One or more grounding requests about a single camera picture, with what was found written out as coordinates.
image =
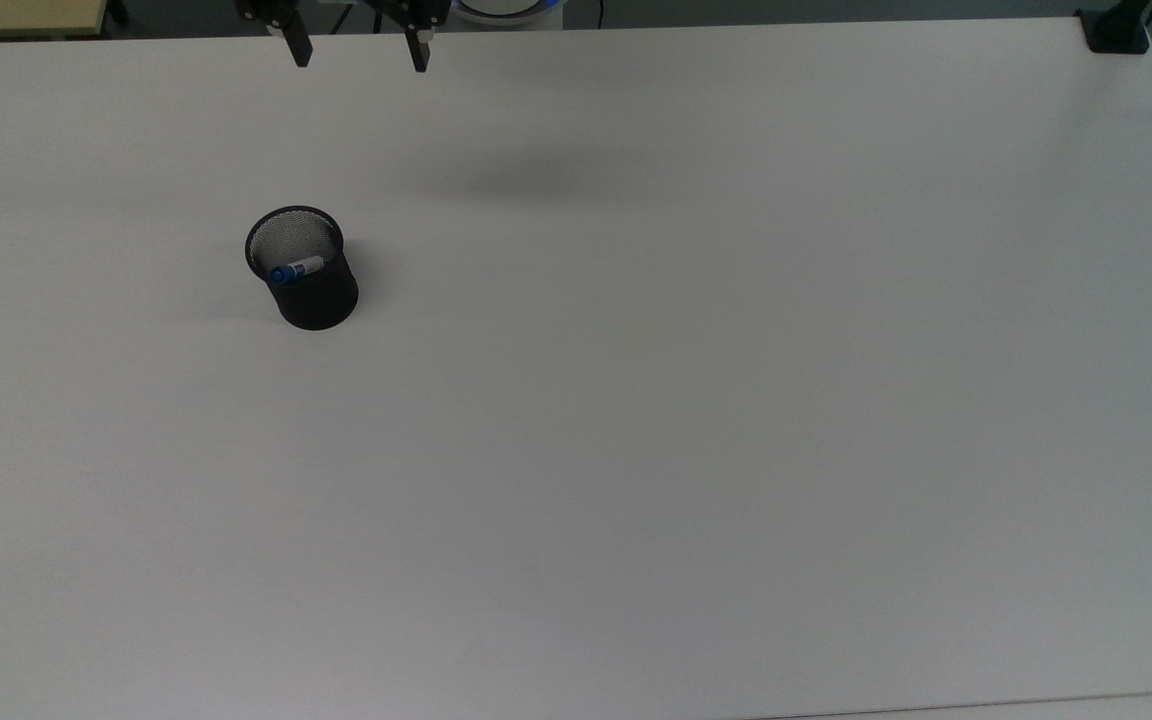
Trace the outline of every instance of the white table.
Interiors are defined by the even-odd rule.
[[[1152,54],[314,44],[0,46],[0,719],[1152,694]]]

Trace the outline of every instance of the mesh pen holder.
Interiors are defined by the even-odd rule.
[[[270,288],[283,318],[306,331],[340,324],[358,304],[344,237],[323,210],[274,210],[247,234],[247,266]]]

